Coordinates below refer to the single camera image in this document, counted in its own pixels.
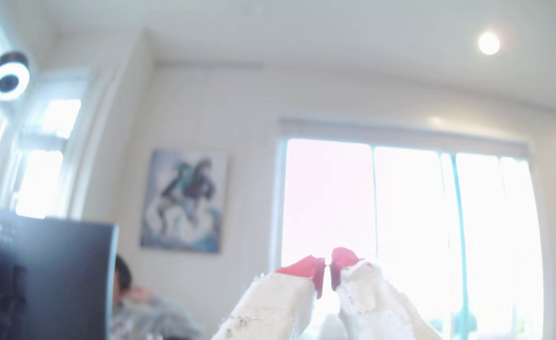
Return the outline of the cloth-wrapped red gripper finger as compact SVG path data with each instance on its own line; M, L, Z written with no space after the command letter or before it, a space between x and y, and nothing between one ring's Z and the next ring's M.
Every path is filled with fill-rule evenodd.
M213 339L298 339L321 297L324 258L312 255L256 277Z
M348 339L442 339L378 265L337 247L330 273Z

